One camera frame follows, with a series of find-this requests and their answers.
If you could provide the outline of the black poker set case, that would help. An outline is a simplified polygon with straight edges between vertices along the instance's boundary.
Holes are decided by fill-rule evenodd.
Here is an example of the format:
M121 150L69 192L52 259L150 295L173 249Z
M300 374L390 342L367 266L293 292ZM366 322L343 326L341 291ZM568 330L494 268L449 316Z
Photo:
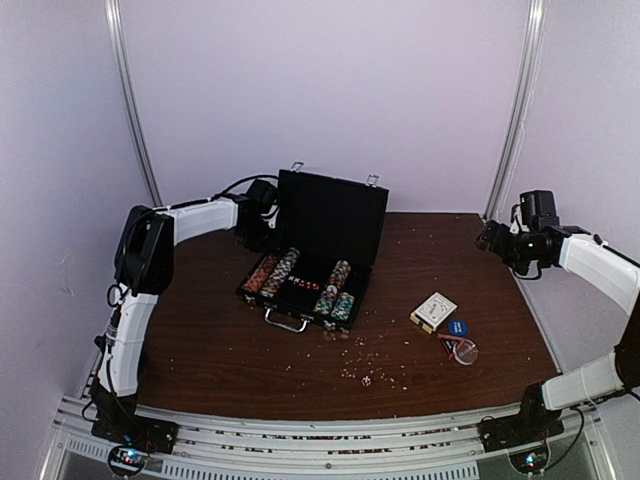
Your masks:
M255 178L268 181L267 178ZM364 299L377 258L389 192L371 174L363 183L304 173L300 165L278 173L273 184L278 191L277 211L270 219L277 247L270 252L257 252L260 257L236 289L249 305L263 308L264 320L275 325L274 315L290 320L282 325L293 333L302 333L310 324L328 331L348 333ZM317 291L294 286L288 278L274 297L265 297L242 289L242 285L268 254L279 260L291 247L301 255L290 275L320 285ZM351 271L339 290L355 298L347 321L314 312L314 306L328 285L337 261L346 260Z

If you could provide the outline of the blue small blind button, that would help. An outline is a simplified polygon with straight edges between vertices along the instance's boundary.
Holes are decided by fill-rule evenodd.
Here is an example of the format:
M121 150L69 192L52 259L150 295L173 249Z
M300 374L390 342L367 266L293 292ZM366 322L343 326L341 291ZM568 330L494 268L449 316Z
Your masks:
M468 325L462 320L454 319L448 323L448 331L453 336L464 337L468 333Z

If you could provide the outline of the white playing card box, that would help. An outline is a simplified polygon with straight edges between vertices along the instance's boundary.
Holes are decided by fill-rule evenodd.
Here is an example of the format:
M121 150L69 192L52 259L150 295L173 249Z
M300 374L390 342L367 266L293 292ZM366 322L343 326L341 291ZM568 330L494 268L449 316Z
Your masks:
M410 314L410 320L431 334L447 319L458 305L439 292L433 293Z

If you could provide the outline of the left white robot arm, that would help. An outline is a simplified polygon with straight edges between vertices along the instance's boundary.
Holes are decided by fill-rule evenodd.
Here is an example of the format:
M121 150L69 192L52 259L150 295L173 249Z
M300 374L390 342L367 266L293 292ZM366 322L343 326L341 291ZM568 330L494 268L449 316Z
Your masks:
M112 308L104 334L96 338L102 359L91 398L106 429L123 444L137 442L144 424L128 407L138 390L138 367L147 326L160 295L174 275L174 249L192 238L237 229L244 239L262 241L277 211L275 193L218 194L156 208L131 209L115 258Z

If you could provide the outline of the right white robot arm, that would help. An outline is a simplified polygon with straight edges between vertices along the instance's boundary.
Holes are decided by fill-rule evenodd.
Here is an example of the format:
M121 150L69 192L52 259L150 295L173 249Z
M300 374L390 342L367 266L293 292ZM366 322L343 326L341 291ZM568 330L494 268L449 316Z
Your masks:
M519 282L560 369L525 390L512 423L519 440L535 440L566 408L639 392L637 261L578 226L489 220L475 245Z

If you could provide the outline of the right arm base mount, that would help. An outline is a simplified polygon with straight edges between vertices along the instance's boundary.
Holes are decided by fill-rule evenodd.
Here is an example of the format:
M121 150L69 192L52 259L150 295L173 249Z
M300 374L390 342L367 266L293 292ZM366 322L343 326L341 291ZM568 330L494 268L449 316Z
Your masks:
M564 432L560 410L548 410L543 399L542 384L530 385L516 414L482 419L478 432L486 452L511 449L540 442Z

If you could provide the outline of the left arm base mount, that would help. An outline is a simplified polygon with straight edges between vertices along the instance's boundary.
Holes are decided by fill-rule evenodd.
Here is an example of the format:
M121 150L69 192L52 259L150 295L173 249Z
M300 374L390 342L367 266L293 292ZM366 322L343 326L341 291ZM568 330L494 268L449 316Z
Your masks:
M179 426L175 422L136 414L137 395L116 397L102 386L91 390L96 421L91 434L147 453L171 454Z

